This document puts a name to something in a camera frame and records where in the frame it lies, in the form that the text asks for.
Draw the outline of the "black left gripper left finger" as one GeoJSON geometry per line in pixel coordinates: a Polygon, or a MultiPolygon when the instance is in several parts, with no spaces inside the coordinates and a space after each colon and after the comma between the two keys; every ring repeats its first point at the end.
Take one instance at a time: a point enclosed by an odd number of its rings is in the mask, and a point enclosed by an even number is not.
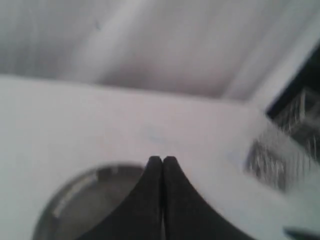
{"type": "Polygon", "coordinates": [[[162,160],[151,156],[133,190],[79,240],[160,240],[162,236],[162,160]]]}

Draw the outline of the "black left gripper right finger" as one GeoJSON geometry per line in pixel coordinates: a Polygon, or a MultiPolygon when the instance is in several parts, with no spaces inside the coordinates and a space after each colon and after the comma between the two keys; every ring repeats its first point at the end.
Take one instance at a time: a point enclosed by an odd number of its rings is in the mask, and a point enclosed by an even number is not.
{"type": "Polygon", "coordinates": [[[189,182],[177,159],[162,162],[164,231],[167,240],[251,240],[219,215],[189,182]]]}

